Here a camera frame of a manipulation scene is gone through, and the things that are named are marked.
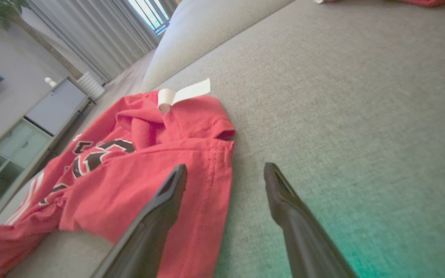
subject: gray curtain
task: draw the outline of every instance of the gray curtain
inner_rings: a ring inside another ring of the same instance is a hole
[[[176,0],[159,0],[159,4],[161,4],[169,18],[173,16],[176,7],[178,7],[178,2],[176,2]]]
[[[126,0],[29,0],[30,8],[102,79],[110,81],[159,44]]]

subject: tree trunk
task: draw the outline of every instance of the tree trunk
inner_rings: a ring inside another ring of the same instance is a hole
[[[80,79],[83,74],[71,63],[64,58],[64,56],[59,53],[44,37],[42,37],[39,33],[35,31],[32,26],[30,26],[28,23],[26,23],[18,14],[11,14],[10,16],[11,20],[14,23],[17,23],[18,26],[22,27],[23,30],[25,30],[31,37],[33,37],[44,49],[46,49],[58,62],[60,62],[63,67],[65,67],[68,72],[76,79]]]

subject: white stripe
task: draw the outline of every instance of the white stripe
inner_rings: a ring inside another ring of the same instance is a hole
[[[6,222],[7,225],[13,225],[30,207],[32,195],[34,195],[35,191],[37,191],[37,189],[39,189],[39,187],[42,185],[43,179],[44,179],[44,170],[37,177],[37,181],[30,185],[29,193],[27,195],[28,198],[25,200],[25,204],[23,204],[23,206]]]

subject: sofa cushion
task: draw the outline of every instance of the sofa cushion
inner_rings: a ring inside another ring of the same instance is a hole
[[[152,90],[205,53],[291,1],[182,1],[136,93]]]
[[[236,127],[215,273],[290,277],[277,163],[361,277],[445,277],[445,6],[297,0],[158,88],[211,78]]]

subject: red hooded sweatshirt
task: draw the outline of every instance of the red hooded sweatshirt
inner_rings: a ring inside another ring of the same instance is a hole
[[[85,229],[115,243],[173,167],[187,187],[166,240],[158,277],[207,278],[216,267],[228,211],[232,123],[212,97],[184,100],[168,114],[157,92],[123,97],[32,181],[0,225],[0,276],[52,231]]]

